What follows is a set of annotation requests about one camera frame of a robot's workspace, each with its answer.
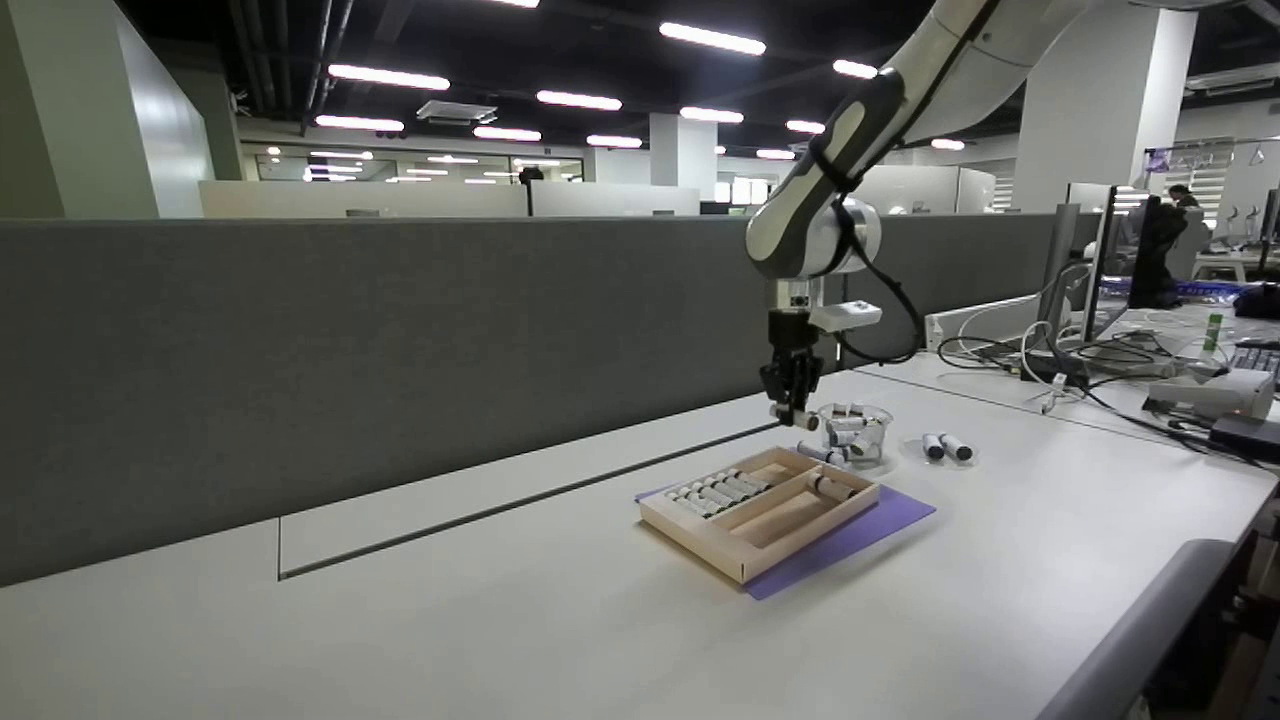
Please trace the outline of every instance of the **ceiling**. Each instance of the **ceiling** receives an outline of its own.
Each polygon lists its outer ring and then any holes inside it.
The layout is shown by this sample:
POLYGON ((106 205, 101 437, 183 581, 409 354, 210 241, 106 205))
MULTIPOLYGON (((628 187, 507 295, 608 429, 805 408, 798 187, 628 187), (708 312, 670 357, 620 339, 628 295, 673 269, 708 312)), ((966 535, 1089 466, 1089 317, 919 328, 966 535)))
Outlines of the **ceiling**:
MULTIPOLYGON (((321 61, 437 71, 443 100, 497 103, 499 123, 539 128, 547 146, 586 146, 587 133, 645 138, 650 114, 724 103, 749 115, 724 128, 728 147, 794 146, 786 120, 823 120, 855 79, 833 71, 838 58, 881 63, 919 25, 933 0, 122 0, 140 31, 163 45, 215 45, 248 114, 303 120, 324 114, 400 115, 425 128, 425 91, 327 85, 321 61), (662 19, 684 19, 767 39, 767 58, 728 58, 673 45, 662 19), (543 107, 539 90, 603 91, 628 107, 543 107)), ((1241 3, 1200 16, 1191 77, 1276 63, 1280 28, 1241 3)), ((1020 98, 976 133, 1008 133, 1020 98)))

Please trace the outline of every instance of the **person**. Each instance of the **person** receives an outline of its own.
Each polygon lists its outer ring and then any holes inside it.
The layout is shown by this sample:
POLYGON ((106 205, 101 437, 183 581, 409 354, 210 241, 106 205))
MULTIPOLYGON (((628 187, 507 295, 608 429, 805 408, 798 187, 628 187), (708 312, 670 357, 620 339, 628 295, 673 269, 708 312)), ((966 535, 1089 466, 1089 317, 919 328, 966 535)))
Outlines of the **person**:
POLYGON ((1189 186, 1168 186, 1173 208, 1185 218, 1185 234, 1173 241, 1165 269, 1177 283, 1197 275, 1197 255, 1211 246, 1211 234, 1203 225, 1203 208, 1189 186))

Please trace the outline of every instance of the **robotic arm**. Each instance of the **robotic arm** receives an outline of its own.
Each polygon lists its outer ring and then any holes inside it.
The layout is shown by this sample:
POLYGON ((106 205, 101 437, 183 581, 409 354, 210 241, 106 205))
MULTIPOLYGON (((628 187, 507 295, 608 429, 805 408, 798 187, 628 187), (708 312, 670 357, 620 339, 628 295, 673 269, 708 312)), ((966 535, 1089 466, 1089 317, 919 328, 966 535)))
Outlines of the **robotic arm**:
POLYGON ((813 425, 805 405, 819 380, 813 357, 819 328, 855 328, 855 317, 841 326, 823 307, 823 275, 860 272, 865 253, 881 246, 878 218, 847 205, 847 192, 890 147, 994 115, 1089 3, 936 0, 915 38, 838 114, 805 166, 749 225, 749 255, 775 281, 773 364, 761 368, 761 380, 782 425, 813 425))

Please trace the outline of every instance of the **wooden tray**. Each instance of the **wooden tray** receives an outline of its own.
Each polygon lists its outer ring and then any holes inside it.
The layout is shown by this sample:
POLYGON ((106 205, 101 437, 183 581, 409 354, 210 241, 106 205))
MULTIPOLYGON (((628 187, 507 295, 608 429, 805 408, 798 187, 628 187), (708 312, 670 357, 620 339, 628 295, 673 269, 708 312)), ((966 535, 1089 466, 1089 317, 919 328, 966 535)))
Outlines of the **wooden tray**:
POLYGON ((704 481, 645 496, 640 522, 733 586, 749 586, 878 501, 881 484, 773 448, 704 481))

